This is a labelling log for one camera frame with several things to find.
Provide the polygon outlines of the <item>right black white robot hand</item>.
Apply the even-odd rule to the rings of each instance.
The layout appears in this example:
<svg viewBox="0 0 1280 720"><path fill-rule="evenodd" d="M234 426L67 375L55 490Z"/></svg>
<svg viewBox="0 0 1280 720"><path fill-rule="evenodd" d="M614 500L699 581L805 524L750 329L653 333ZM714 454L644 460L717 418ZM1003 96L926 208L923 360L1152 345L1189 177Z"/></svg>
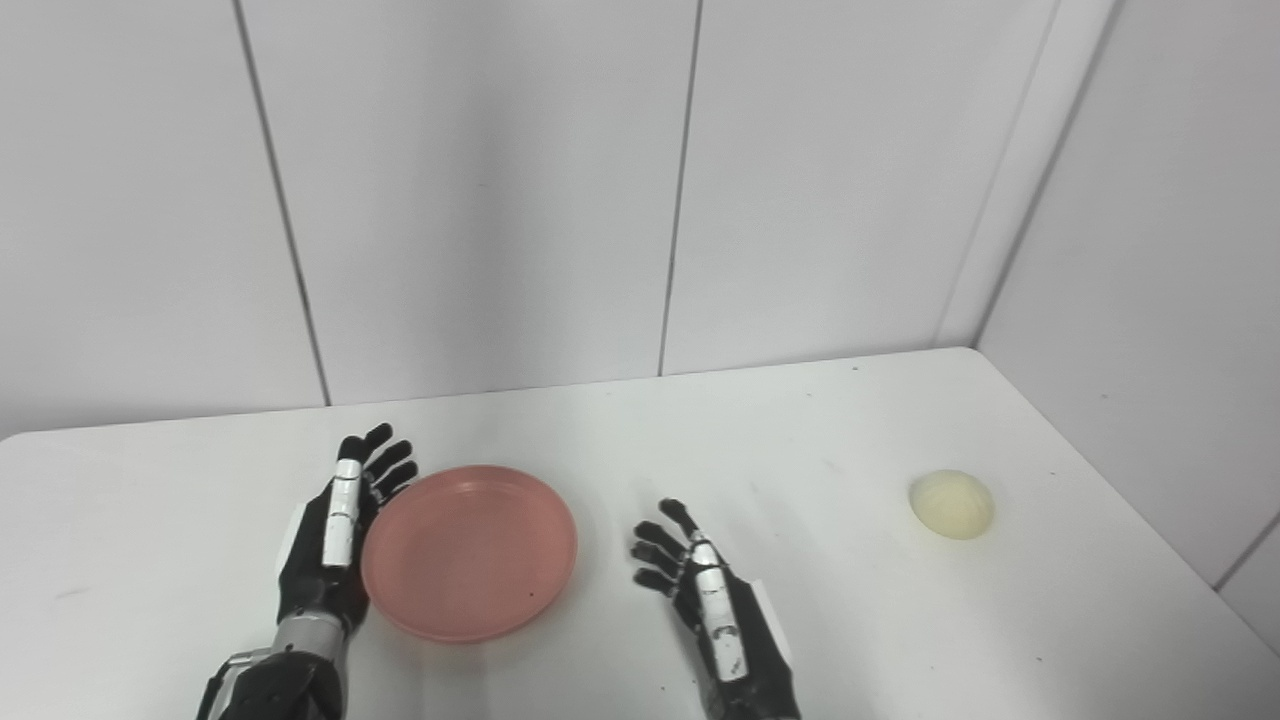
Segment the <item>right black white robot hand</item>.
<svg viewBox="0 0 1280 720"><path fill-rule="evenodd" d="M800 719L794 671L756 585L732 570L685 503L663 498L658 509L684 538L637 523L634 583L667 598L691 632L709 682L708 717Z"/></svg>

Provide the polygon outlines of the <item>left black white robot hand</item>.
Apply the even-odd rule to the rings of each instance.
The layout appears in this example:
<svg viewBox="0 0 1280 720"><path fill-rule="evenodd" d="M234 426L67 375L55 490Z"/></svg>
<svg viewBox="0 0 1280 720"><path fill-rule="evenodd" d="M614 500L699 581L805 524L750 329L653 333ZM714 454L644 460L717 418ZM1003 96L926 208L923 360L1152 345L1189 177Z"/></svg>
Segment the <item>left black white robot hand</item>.
<svg viewBox="0 0 1280 720"><path fill-rule="evenodd" d="M351 521L349 562L328 566L323 561L326 524L330 516L333 480L302 510L289 553L278 577L279 621L301 612L328 612L352 634L369 614L369 593L361 577L361 553L372 523L381 510L419 477L413 446L396 439L394 428L381 423L364 436L343 438L338 462L360 464L358 500Z"/></svg>

